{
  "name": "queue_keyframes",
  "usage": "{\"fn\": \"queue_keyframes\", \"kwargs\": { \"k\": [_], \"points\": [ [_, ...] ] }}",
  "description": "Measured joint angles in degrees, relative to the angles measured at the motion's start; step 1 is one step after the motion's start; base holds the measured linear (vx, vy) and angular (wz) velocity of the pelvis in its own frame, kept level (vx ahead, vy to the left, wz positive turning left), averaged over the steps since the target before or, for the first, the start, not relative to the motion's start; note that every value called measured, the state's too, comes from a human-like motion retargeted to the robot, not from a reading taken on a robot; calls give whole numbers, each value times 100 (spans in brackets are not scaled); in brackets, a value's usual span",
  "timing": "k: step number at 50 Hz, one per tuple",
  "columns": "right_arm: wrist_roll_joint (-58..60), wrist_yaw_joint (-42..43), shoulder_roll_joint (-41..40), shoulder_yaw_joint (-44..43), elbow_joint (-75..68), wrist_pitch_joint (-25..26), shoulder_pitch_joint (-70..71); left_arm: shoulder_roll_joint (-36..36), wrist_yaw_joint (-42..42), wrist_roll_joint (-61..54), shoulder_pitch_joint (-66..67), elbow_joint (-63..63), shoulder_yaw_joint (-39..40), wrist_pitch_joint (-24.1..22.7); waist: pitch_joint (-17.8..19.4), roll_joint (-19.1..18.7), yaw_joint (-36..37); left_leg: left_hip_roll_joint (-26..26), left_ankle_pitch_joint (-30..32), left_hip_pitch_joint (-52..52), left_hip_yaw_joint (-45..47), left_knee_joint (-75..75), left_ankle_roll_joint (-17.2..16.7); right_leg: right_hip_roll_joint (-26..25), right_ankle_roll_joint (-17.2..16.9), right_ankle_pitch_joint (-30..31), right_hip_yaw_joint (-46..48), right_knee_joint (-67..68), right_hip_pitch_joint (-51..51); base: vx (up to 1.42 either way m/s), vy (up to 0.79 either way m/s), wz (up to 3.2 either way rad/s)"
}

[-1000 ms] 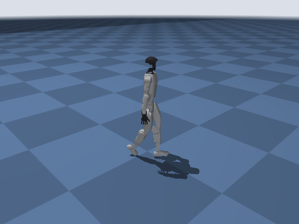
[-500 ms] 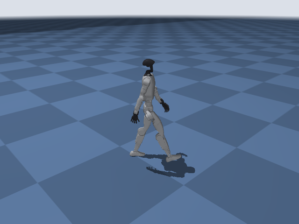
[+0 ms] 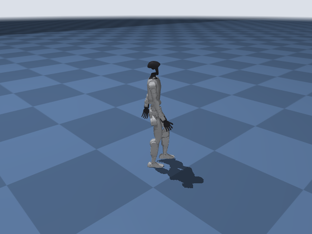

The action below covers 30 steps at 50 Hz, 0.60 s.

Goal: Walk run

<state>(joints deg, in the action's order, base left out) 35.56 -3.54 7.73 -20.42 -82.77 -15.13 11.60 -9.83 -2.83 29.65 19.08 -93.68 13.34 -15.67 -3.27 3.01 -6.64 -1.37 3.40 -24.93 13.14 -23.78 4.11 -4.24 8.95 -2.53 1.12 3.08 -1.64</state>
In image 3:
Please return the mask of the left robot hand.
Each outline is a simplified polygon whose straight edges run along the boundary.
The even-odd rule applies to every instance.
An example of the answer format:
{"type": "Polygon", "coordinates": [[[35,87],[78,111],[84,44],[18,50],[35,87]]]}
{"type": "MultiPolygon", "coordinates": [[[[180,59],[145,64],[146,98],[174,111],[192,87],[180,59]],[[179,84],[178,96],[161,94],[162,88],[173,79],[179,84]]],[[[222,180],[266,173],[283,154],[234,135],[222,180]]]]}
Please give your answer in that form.
{"type": "MultiPolygon", "coordinates": [[[[144,118],[144,117],[145,117],[145,118],[146,118],[146,117],[148,118],[148,114],[149,114],[149,109],[148,109],[148,108],[149,108],[149,104],[148,104],[148,107],[144,107],[144,110],[143,110],[144,116],[143,116],[143,114],[142,114],[143,118],[144,118]]],[[[141,117],[142,117],[142,116],[141,116],[141,117]]],[[[147,118],[146,118],[146,119],[147,119],[147,118]]]]}

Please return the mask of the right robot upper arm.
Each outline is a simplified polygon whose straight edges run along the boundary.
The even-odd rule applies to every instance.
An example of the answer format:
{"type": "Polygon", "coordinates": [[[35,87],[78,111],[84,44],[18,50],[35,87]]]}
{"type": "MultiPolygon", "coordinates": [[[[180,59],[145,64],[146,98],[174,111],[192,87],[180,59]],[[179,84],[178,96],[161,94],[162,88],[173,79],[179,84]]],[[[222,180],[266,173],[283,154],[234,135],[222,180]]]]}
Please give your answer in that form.
{"type": "Polygon", "coordinates": [[[158,101],[159,102],[159,105],[161,104],[161,100],[157,99],[157,86],[156,86],[156,83],[155,81],[151,81],[149,83],[149,89],[151,91],[151,96],[152,96],[152,99],[153,99],[153,103],[155,101],[158,101]]]}

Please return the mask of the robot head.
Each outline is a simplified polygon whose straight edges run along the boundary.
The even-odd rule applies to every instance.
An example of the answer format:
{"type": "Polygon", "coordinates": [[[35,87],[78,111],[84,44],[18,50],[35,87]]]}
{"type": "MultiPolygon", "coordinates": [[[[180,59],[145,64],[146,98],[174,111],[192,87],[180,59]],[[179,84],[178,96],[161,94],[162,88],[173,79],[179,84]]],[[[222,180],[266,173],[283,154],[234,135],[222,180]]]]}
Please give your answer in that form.
{"type": "Polygon", "coordinates": [[[153,77],[155,77],[154,79],[157,79],[156,75],[158,75],[158,67],[160,66],[160,63],[157,62],[157,61],[150,61],[148,63],[148,68],[151,68],[151,69],[155,69],[156,72],[155,73],[151,73],[151,76],[149,77],[149,79],[152,79],[153,77]]]}

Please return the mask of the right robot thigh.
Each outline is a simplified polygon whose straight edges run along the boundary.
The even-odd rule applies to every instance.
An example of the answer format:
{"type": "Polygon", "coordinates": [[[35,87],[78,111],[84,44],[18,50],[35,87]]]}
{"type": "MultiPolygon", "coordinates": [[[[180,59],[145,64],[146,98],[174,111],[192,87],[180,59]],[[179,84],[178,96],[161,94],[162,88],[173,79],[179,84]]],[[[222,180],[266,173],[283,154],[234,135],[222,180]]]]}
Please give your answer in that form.
{"type": "Polygon", "coordinates": [[[151,142],[156,142],[157,145],[160,143],[161,137],[162,137],[162,124],[160,121],[160,118],[156,117],[156,115],[152,115],[152,118],[150,119],[151,126],[154,126],[154,136],[155,138],[151,139],[151,142]]]}

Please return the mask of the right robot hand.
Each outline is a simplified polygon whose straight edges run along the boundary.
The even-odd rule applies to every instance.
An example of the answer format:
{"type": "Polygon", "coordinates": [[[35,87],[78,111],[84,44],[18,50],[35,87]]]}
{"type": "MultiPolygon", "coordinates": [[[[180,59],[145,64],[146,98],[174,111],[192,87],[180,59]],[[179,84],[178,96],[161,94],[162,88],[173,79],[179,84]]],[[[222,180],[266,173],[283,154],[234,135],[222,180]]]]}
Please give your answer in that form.
{"type": "MultiPolygon", "coordinates": [[[[166,117],[165,117],[165,119],[166,119],[166,117]]],[[[160,120],[161,120],[161,119],[160,119],[160,120]]],[[[167,119],[164,120],[164,121],[161,120],[161,122],[164,123],[164,127],[165,127],[166,131],[167,131],[167,129],[168,129],[168,131],[169,131],[169,129],[171,130],[171,128],[172,128],[172,126],[170,125],[170,124],[172,124],[171,122],[167,121],[167,119]],[[170,128],[170,127],[171,127],[171,128],[170,128]]],[[[172,125],[173,125],[173,124],[172,124],[172,125]]]]}

